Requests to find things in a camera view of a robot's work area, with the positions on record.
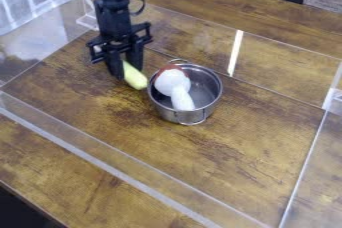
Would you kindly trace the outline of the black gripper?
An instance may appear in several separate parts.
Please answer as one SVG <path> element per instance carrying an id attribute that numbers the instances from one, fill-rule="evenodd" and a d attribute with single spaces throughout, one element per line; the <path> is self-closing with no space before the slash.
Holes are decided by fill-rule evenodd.
<path id="1" fill-rule="evenodd" d="M 120 54 L 126 54 L 127 62 L 138 69 L 143 69 L 143 51 L 144 46 L 152 42 L 152 35 L 150 32 L 151 23 L 143 22 L 132 24 L 130 19 L 126 20 L 104 20 L 98 21 L 99 35 L 88 41 L 87 47 L 91 54 L 91 62 L 94 54 L 94 47 L 99 46 L 108 51 L 104 54 L 104 62 L 110 74 L 118 80 L 124 79 L 123 61 Z"/>

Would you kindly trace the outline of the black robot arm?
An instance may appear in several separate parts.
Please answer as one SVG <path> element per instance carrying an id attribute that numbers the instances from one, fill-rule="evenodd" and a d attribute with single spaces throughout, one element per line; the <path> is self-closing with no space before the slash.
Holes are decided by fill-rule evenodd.
<path id="1" fill-rule="evenodd" d="M 104 62 L 110 74 L 123 80 L 120 55 L 142 70 L 144 46 L 152 41 L 151 23 L 131 23 L 131 17 L 144 10 L 144 0 L 95 0 L 94 7 L 99 35 L 87 43 L 91 62 Z"/>

